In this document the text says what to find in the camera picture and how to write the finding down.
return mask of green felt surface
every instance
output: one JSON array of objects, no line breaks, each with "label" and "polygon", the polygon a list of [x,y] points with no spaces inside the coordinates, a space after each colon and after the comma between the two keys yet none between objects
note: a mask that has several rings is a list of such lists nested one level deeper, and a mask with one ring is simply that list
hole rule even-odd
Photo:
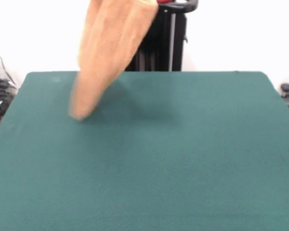
[{"label": "green felt surface", "polygon": [[289,231],[289,109],[261,73],[125,73],[84,122],[32,73],[0,126],[0,231]]}]

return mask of black metal frame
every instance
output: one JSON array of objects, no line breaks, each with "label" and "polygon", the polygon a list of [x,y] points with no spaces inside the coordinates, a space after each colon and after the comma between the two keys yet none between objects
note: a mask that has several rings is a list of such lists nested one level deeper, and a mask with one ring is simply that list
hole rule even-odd
[{"label": "black metal frame", "polygon": [[[181,71],[187,21],[184,13],[197,6],[198,0],[160,4],[155,20],[126,71]],[[173,15],[174,37],[171,41]]]}]

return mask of white wall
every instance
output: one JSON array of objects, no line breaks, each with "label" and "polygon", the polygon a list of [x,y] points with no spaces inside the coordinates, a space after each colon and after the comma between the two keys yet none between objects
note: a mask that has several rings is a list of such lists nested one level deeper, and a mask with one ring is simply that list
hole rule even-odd
[{"label": "white wall", "polygon": [[[188,15],[183,70],[265,72],[289,82],[289,0],[199,0]],[[30,71],[75,70],[89,0],[0,0],[0,55],[22,83]]]}]

